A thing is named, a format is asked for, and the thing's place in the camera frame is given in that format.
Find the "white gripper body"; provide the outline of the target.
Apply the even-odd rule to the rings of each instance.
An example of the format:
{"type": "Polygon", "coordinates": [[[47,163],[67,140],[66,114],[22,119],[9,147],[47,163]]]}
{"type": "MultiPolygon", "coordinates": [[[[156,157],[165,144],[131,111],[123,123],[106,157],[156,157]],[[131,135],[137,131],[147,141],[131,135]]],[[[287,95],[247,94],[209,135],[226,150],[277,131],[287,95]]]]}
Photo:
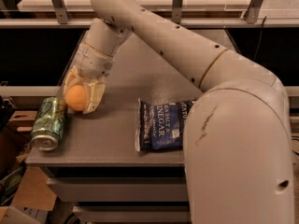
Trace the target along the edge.
{"type": "Polygon", "coordinates": [[[114,60],[86,43],[80,43],[74,56],[75,66],[82,77],[99,78],[110,75],[114,60]]]}

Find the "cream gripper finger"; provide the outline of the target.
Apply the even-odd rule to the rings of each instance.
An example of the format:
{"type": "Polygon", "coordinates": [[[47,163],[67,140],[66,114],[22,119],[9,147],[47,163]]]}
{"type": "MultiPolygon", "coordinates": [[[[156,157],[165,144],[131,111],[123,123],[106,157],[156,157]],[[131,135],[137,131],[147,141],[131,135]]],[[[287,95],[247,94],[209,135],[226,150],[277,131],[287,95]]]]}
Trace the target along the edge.
{"type": "Polygon", "coordinates": [[[93,80],[92,82],[85,82],[84,89],[86,92],[86,105],[83,109],[84,114],[89,114],[95,111],[102,101],[106,83],[102,80],[93,80]]]}
{"type": "Polygon", "coordinates": [[[65,95],[66,95],[67,91],[75,85],[82,85],[83,86],[83,77],[79,74],[78,69],[76,68],[76,66],[73,66],[67,72],[66,78],[65,78],[65,81],[64,81],[64,85],[63,85],[64,99],[65,99],[65,95]]]}

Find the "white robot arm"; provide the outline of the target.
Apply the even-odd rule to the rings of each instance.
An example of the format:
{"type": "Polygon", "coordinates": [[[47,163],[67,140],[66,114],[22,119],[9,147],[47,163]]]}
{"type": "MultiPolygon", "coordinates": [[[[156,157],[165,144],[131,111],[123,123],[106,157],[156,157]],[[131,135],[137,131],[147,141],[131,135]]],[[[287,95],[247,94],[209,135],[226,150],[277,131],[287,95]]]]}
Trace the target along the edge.
{"type": "Polygon", "coordinates": [[[287,92],[272,72],[136,0],[90,0],[96,14],[66,75],[74,111],[100,104],[113,57],[136,34],[202,94],[187,117],[192,224],[295,224],[287,92]]]}

